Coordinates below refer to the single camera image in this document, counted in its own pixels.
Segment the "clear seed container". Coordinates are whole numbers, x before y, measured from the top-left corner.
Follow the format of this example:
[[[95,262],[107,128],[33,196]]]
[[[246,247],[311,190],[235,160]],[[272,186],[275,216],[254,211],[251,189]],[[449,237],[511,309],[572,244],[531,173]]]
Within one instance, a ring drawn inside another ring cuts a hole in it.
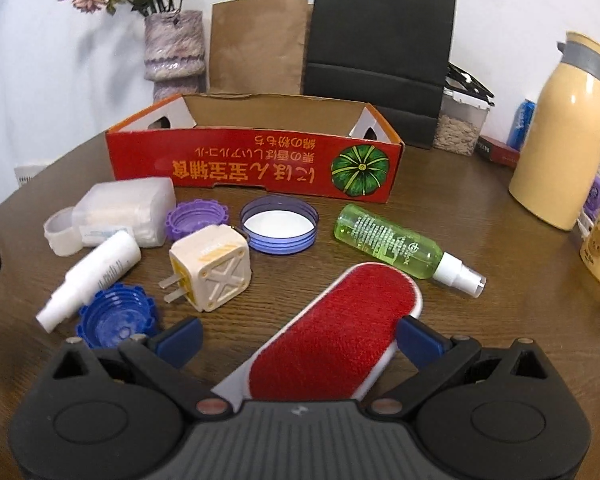
[[[449,63],[432,146],[470,156],[492,107],[494,94],[467,70]]]

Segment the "translucent plastic container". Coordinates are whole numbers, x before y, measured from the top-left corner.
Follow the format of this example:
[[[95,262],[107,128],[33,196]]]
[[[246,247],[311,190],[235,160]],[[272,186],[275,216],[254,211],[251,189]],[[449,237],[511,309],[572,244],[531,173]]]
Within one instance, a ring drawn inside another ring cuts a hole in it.
[[[118,231],[140,248],[166,241],[166,215],[176,206],[170,178],[141,178],[95,184],[73,207],[72,226],[85,247],[95,247]]]

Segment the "white spray bottle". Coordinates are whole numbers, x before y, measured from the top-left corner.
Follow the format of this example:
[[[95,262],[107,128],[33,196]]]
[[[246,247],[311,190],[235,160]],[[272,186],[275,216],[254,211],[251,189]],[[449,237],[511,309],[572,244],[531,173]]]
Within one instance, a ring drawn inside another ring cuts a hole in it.
[[[66,273],[62,284],[36,315],[38,324],[51,333],[89,304],[98,292],[120,280],[140,258],[135,238],[125,231],[115,232]]]

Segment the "brown paper bag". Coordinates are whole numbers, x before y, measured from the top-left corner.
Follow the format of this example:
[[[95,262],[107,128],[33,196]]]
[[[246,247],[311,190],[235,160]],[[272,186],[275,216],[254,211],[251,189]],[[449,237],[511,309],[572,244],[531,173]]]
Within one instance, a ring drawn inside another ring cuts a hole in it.
[[[211,13],[209,84],[214,93],[302,92],[309,0],[227,0]]]

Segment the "cream power adapter plug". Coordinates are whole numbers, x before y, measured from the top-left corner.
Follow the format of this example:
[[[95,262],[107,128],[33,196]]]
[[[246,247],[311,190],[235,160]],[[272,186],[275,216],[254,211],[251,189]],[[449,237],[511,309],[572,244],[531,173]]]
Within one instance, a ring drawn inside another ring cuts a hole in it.
[[[244,292],[251,281],[247,239],[226,224],[212,224],[173,243],[167,304],[184,298],[198,312],[212,312]]]

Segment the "black paper bag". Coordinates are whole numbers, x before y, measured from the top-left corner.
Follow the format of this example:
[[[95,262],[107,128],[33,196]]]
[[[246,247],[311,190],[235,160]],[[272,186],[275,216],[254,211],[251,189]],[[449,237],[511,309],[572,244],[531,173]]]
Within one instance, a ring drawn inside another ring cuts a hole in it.
[[[314,0],[303,92],[376,107],[407,144],[431,148],[456,0]]]

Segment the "cream thermos jug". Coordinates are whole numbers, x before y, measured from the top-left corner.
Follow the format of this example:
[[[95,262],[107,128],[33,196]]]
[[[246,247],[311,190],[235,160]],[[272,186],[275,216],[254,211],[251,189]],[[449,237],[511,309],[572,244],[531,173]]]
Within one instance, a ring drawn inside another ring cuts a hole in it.
[[[535,217],[569,231],[600,166],[600,44],[567,32],[558,48],[508,190]]]

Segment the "dark red small box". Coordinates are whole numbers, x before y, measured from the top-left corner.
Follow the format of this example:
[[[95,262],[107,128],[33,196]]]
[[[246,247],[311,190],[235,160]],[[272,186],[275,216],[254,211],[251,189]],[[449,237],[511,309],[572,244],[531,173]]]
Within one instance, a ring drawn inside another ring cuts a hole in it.
[[[490,136],[479,136],[475,152],[494,164],[516,168],[519,152],[501,141],[490,138]]]

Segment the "green spray bottle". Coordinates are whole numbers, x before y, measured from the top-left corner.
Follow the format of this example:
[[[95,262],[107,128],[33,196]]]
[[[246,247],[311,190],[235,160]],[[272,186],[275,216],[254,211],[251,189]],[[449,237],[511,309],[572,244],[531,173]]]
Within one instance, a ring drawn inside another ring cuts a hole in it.
[[[347,205],[334,227],[337,240],[419,280],[435,280],[478,298],[486,278],[459,258],[444,252],[430,238],[372,214],[359,206]]]

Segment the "purple ridged bottle cap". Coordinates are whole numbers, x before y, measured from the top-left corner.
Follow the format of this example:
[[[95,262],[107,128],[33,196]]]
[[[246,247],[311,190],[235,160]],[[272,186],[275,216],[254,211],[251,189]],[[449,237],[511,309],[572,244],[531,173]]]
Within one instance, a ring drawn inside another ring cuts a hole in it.
[[[206,226],[228,223],[228,207],[217,200],[190,200],[177,204],[166,215],[164,232],[169,240],[180,240]]]

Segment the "blue drink can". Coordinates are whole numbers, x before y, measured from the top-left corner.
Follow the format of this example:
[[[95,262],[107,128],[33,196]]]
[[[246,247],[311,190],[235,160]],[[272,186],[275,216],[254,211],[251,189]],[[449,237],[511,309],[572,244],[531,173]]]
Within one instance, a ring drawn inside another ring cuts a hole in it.
[[[520,151],[524,146],[532,116],[535,110],[535,102],[525,99],[516,109],[512,128],[510,128],[507,138],[507,145],[516,151]]]

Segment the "purple ceramic vase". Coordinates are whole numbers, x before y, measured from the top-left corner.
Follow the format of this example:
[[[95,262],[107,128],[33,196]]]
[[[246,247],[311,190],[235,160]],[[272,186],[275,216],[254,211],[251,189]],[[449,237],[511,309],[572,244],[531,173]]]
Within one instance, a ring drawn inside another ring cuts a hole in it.
[[[198,10],[163,12],[145,18],[145,79],[154,84],[154,101],[174,94],[204,93],[206,43]]]

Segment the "blue ridged bottle cap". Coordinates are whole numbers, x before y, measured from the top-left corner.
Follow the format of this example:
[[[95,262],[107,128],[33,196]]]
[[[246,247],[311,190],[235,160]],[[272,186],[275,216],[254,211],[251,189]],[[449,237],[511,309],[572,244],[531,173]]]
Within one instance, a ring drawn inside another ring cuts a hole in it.
[[[79,318],[76,336],[92,349],[116,348],[132,335],[160,332],[155,299],[138,285],[117,283],[101,290],[79,310]]]

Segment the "red cardboard box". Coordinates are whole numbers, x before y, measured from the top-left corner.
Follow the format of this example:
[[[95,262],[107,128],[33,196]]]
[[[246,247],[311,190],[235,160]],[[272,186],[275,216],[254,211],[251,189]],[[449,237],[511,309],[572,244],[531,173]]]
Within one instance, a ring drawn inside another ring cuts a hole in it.
[[[370,104],[286,94],[178,94],[109,128],[119,180],[251,186],[385,203],[404,143]]]

